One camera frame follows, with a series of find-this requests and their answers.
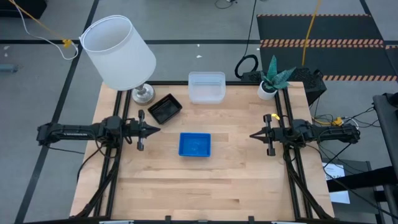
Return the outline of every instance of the potted plant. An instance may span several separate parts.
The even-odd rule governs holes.
[[[284,70],[278,73],[276,69],[276,58],[275,55],[272,56],[271,62],[269,64],[267,74],[261,73],[261,80],[257,94],[262,100],[272,99],[277,90],[288,87],[289,83],[287,79],[291,76],[296,68],[290,70]]]

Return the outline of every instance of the white lamp shade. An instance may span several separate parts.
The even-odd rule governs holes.
[[[98,20],[87,28],[80,42],[105,84],[112,89],[135,88],[155,70],[155,55],[124,16]]]

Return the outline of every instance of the wooden table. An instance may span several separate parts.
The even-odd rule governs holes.
[[[276,156],[270,157],[266,144],[249,138],[264,126],[264,114],[276,113],[275,100],[261,100],[257,86],[227,86],[221,104],[194,105],[188,86],[154,88],[155,101],[171,93],[183,109],[158,125],[147,112],[148,106],[131,100],[130,118],[144,109],[146,122],[162,130],[144,141],[143,152],[136,149],[136,138],[133,144],[123,145],[112,219],[164,220],[171,215],[173,220],[248,220],[248,216],[257,221],[294,220],[281,144],[274,144]],[[292,83],[289,95],[294,118],[311,120],[302,83]],[[115,98],[116,91],[103,85],[93,122],[112,115]],[[277,121],[272,125],[278,127]],[[211,133],[211,157],[179,156],[181,132]],[[89,142],[85,157],[95,149]],[[319,153],[307,147],[301,154],[308,189],[333,216]],[[98,188],[103,159],[101,154],[95,155],[82,170],[71,215],[78,213]],[[304,217],[301,192],[297,192]],[[106,192],[101,214],[107,198]]]

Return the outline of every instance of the gray floor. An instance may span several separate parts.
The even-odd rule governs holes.
[[[49,0],[41,21],[65,37],[76,39],[82,32],[93,0]],[[147,40],[167,39],[246,39],[253,0],[238,1],[233,7],[219,10],[214,0],[101,0],[95,20],[120,14],[132,20]],[[257,2],[256,12],[265,14],[312,13],[317,0],[268,0]],[[385,40],[398,40],[395,0],[367,0]],[[364,13],[359,0],[323,0],[319,13]],[[28,29],[50,39],[45,30],[32,21]],[[0,39],[33,39],[25,34],[20,19],[0,18]],[[254,21],[252,39],[258,39]],[[36,127],[51,120],[71,61],[61,58],[50,45],[0,45],[0,62],[15,63],[20,70],[0,75],[0,220],[12,223],[21,204],[40,147],[35,141]],[[157,57],[151,80],[186,80],[191,71],[222,71],[227,80],[244,53],[244,45],[150,45]],[[250,45],[250,54],[259,54]],[[241,71],[251,68],[250,62]],[[100,90],[101,79],[83,53],[61,114],[61,123],[90,124]],[[396,82],[327,82],[328,91],[321,97],[317,114],[351,116],[371,106],[371,97],[398,91]],[[374,121],[368,113],[363,121]],[[373,168],[390,164],[380,129],[361,130],[361,141],[342,153],[342,159],[371,161]],[[85,150],[85,142],[61,142],[58,147]],[[334,152],[343,144],[325,143]],[[51,220],[69,216],[75,193],[76,172],[83,157],[78,154],[50,151],[25,221]],[[367,214],[352,214],[336,209],[345,220],[374,222]]]

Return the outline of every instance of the metal lamp base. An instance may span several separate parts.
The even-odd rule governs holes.
[[[148,84],[142,84],[132,90],[131,96],[138,105],[148,105],[155,99],[155,90]]]

